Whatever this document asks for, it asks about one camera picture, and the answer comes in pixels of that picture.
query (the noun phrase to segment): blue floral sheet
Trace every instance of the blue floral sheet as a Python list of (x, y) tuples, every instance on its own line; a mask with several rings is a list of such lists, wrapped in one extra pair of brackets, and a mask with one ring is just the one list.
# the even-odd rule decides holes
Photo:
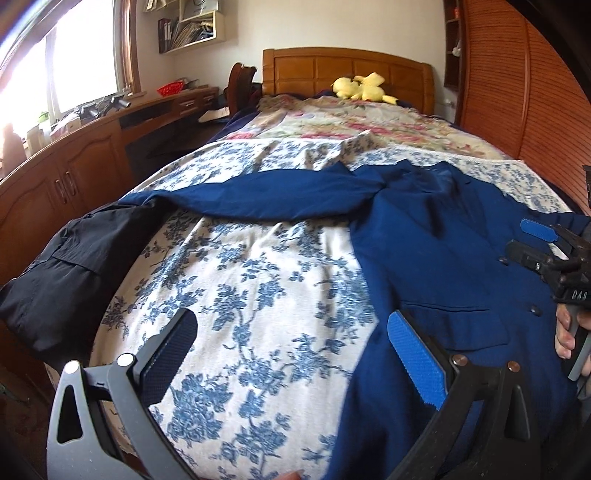
[[(566, 205), (523, 162), (480, 160), (364, 132), (346, 140), (219, 141), (135, 190), (179, 189), (273, 168), (354, 169), (409, 159), (448, 161), (544, 212)], [(349, 232), (338, 219), (236, 223), (179, 210), (129, 271), (96, 335), (91, 365), (136, 352), (179, 307), (197, 339), (151, 412), (182, 458), (207, 479), (323, 476), (351, 373), (375, 326)], [(118, 441), (132, 447), (112, 406)]]

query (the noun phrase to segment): blue jacket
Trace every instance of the blue jacket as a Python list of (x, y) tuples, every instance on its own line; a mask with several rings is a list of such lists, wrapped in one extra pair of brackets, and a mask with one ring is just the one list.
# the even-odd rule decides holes
[[(395, 309), (410, 310), (423, 331), (475, 364), (519, 362), (542, 437), (575, 401), (574, 384), (554, 353), (556, 306), (549, 288), (499, 257), (511, 239), (548, 251), (521, 232), (524, 217), (577, 234), (587, 217), (535, 212), (447, 163), (415, 167), (407, 161), (353, 172), (341, 163), (321, 171), (266, 171), (174, 192), (130, 194), (121, 203), (140, 205), (154, 196), (231, 219), (349, 219), (379, 323), (353, 373), (326, 479), (386, 478), (433, 413), (388, 340), (387, 319)], [(475, 421), (469, 417), (456, 460)]]

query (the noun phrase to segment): wooden chair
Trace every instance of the wooden chair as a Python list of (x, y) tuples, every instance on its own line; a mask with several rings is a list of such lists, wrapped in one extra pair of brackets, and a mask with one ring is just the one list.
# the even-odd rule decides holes
[(235, 63), (232, 67), (228, 79), (228, 88), (226, 88), (226, 100), (230, 109), (230, 116), (234, 116), (238, 111), (248, 106), (255, 72), (255, 67), (245, 67), (242, 63)]

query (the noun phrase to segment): yellow plush toy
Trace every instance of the yellow plush toy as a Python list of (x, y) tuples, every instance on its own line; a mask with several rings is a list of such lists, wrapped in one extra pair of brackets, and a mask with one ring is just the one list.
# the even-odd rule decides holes
[(370, 102), (386, 102), (396, 105), (397, 98), (385, 95), (380, 87), (384, 82), (384, 77), (373, 72), (362, 77), (357, 75), (353, 80), (347, 77), (341, 77), (333, 83), (333, 92), (339, 98), (350, 98), (351, 100), (369, 100)]

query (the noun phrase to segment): drawer handle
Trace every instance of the drawer handle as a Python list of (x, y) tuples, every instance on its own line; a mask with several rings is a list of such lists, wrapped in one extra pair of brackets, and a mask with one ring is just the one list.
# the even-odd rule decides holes
[(70, 195), (74, 196), (77, 193), (76, 184), (74, 183), (74, 180), (72, 180), (72, 176), (70, 175), (69, 171), (66, 172), (66, 180), (68, 181), (68, 192)]
[(68, 197), (66, 197), (66, 192), (64, 191), (64, 187), (61, 185), (59, 180), (56, 180), (56, 190), (60, 194), (61, 201), (63, 203), (68, 203)]

